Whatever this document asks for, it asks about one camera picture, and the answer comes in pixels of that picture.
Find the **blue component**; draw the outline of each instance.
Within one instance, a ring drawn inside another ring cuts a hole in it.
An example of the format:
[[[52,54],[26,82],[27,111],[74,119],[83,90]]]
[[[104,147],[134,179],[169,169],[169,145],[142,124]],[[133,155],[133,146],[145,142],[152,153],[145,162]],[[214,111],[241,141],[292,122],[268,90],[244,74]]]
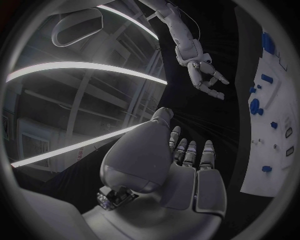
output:
[[[278,127],[278,124],[274,121],[271,122],[271,127],[276,129]]]
[[[264,173],[269,173],[272,171],[272,168],[270,166],[263,166],[261,169]]]
[[[259,109],[257,110],[257,113],[258,113],[259,115],[263,115],[263,114],[264,114],[264,110],[263,110],[262,108],[259,108]]]
[[[252,86],[252,87],[250,87],[249,92],[250,92],[251,94],[255,94],[255,93],[256,93],[256,89]]]
[[[273,78],[270,77],[270,76],[267,76],[267,75],[262,74],[262,75],[261,75],[261,79],[264,80],[264,81],[266,81],[266,82],[268,82],[268,83],[270,83],[270,84],[273,83]]]
[[[262,35],[262,48],[267,51],[269,54],[274,55],[275,53],[275,44],[270,38],[270,35],[264,32]]]
[[[250,112],[253,115],[255,115],[258,113],[259,108],[260,108],[260,101],[257,98],[254,98],[250,103]]]

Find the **cable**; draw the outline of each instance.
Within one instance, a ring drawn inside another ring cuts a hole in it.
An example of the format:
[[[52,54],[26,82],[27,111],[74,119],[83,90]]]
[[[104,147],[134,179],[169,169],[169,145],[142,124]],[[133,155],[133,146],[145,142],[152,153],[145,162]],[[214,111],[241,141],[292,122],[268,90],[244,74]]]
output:
[[[179,6],[176,6],[173,2],[171,2],[170,0],[167,0],[168,2],[170,2],[170,4],[172,4],[175,8],[178,8],[180,11],[182,11],[185,15],[187,15],[190,19],[192,19],[193,20],[193,22],[197,25],[197,28],[198,28],[198,30],[199,30],[199,37],[198,37],[198,41],[200,40],[200,27],[199,27],[199,25],[198,25],[198,23],[192,18],[192,17],[190,17],[190,15],[188,15],[185,11],[183,11]]]

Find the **led light strip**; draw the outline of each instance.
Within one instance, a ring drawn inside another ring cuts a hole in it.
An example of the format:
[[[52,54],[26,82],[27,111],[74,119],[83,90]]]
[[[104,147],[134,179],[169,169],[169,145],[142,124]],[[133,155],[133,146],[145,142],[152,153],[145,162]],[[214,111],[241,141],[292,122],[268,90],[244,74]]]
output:
[[[131,127],[128,127],[128,128],[125,128],[125,129],[122,129],[122,130],[119,130],[119,131],[111,132],[109,134],[99,136],[99,137],[96,137],[96,138],[93,138],[93,139],[90,139],[90,140],[87,140],[87,141],[83,141],[83,142],[80,142],[80,143],[77,143],[77,144],[74,144],[74,145],[71,145],[71,146],[66,146],[66,147],[63,147],[61,149],[57,149],[57,150],[50,151],[50,152],[47,152],[47,153],[44,153],[44,154],[41,154],[41,155],[38,155],[38,156],[34,156],[34,157],[30,157],[30,158],[27,158],[27,159],[24,159],[24,160],[21,160],[21,161],[17,161],[17,162],[11,163],[11,165],[15,168],[18,168],[18,167],[21,167],[21,166],[24,166],[24,165],[27,165],[27,164],[32,164],[32,163],[41,161],[43,159],[52,158],[54,156],[64,154],[64,153],[67,153],[67,152],[70,152],[70,151],[73,151],[73,150],[76,150],[76,149],[79,149],[81,147],[85,147],[87,145],[94,144],[94,143],[103,141],[105,139],[109,139],[109,138],[118,136],[120,134],[127,133],[127,132],[131,131],[132,129],[135,129],[136,127],[138,127],[142,124],[131,126]]]
[[[20,70],[17,70],[15,72],[12,72],[8,75],[6,82],[9,82],[15,78],[21,77],[26,74],[35,73],[38,71],[43,70],[49,70],[49,69],[95,69],[95,70],[104,70],[104,71],[110,71],[110,72],[116,72],[116,73],[122,73],[122,74],[128,74],[144,79],[149,79],[161,84],[167,85],[167,82],[164,80],[161,80],[159,78],[137,72],[132,71],[129,69],[117,67],[117,66],[110,66],[110,65],[104,65],[99,63],[91,63],[91,62],[77,62],[77,61],[59,61],[59,62],[48,62],[48,63],[42,63],[37,64],[33,66],[28,66],[25,68],[22,68]]]
[[[158,36],[156,36],[152,31],[150,31],[148,28],[146,28],[144,25],[140,24],[138,21],[134,20],[130,16],[127,16],[124,13],[121,13],[121,12],[119,12],[119,11],[113,9],[113,8],[110,8],[110,7],[107,7],[107,6],[104,6],[104,5],[97,6],[97,8],[110,11],[114,14],[117,14],[117,15],[123,17],[123,18],[126,18],[127,20],[129,20],[129,21],[133,22],[134,24],[138,25],[140,28],[144,29],[147,33],[152,35],[155,39],[157,39],[157,40],[159,39]]]

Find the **robotic arm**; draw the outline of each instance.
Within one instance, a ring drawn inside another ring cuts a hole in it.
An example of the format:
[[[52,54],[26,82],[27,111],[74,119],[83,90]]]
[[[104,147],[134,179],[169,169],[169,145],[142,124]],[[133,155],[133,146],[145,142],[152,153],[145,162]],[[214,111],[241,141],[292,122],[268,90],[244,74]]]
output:
[[[223,84],[229,82],[216,71],[210,63],[212,59],[208,53],[203,53],[202,46],[193,36],[179,16],[178,9],[164,0],[139,0],[155,11],[156,16],[167,24],[170,34],[176,43],[176,58],[181,66],[187,67],[191,82],[195,88],[208,95],[224,100],[224,94],[210,89],[217,80]],[[203,81],[201,72],[212,75],[210,81]]]

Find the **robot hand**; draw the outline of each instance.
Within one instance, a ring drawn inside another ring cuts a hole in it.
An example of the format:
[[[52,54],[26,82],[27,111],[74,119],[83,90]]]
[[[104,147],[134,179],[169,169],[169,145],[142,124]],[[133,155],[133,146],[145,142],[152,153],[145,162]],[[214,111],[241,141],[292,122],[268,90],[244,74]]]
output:
[[[197,154],[196,142],[191,141],[190,144],[188,145],[187,139],[183,138],[178,144],[177,148],[175,149],[177,141],[179,139],[180,132],[181,132],[181,128],[179,126],[176,126],[171,132],[171,136],[169,140],[170,150],[173,153],[173,162],[180,166],[182,165],[185,167],[194,167],[196,161],[196,154]]]
[[[206,61],[192,60],[187,64],[188,73],[192,84],[195,88],[207,93],[208,95],[224,100],[224,93],[212,90],[209,87],[213,86],[218,80],[223,84],[229,84],[229,81],[217,70],[214,66]],[[212,75],[210,81],[202,81],[201,72]]]

